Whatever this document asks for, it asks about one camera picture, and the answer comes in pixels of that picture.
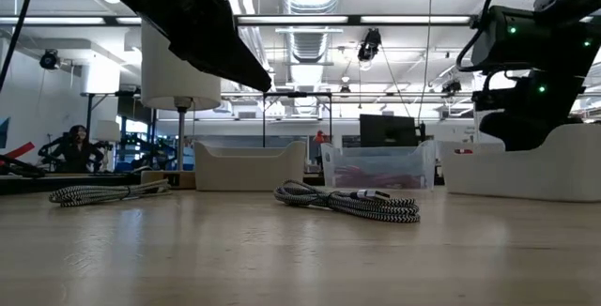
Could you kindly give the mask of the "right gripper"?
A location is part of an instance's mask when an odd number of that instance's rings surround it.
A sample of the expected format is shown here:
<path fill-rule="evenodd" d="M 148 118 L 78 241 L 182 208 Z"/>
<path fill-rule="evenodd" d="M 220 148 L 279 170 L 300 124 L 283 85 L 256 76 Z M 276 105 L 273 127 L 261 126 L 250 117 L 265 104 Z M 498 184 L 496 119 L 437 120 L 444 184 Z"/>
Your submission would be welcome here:
<path fill-rule="evenodd" d="M 532 150 L 551 131 L 581 120 L 570 115 L 584 79 L 556 72 L 533 70 L 516 78 L 511 88 L 491 89 L 489 80 L 471 100 L 477 112 L 485 112 L 479 131 L 502 140 L 507 151 Z"/>

